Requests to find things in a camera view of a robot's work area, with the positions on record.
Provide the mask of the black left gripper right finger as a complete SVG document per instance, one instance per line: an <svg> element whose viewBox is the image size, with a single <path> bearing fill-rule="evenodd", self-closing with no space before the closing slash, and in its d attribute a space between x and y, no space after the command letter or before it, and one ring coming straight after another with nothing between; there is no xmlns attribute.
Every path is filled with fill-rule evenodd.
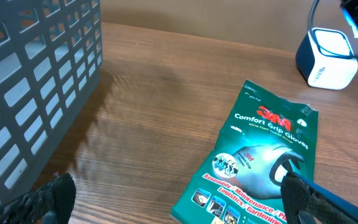
<svg viewBox="0 0 358 224"><path fill-rule="evenodd" d="M282 180L287 223L358 224L358 207L294 172Z"/></svg>

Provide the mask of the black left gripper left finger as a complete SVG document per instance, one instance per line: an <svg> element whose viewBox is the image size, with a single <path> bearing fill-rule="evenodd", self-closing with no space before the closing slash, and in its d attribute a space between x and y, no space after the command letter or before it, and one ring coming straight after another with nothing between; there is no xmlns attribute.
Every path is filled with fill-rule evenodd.
<svg viewBox="0 0 358 224"><path fill-rule="evenodd" d="M69 174L30 190L0 206L0 223L68 223L74 209L76 185Z"/></svg>

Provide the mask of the green 3M gloves packet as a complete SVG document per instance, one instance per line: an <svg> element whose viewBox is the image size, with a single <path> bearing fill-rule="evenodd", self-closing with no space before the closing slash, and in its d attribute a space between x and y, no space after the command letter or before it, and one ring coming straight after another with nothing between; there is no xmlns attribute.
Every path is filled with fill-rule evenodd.
<svg viewBox="0 0 358 224"><path fill-rule="evenodd" d="M171 217L178 223L285 223L281 183L314 176L318 111L246 81L215 147Z"/></svg>

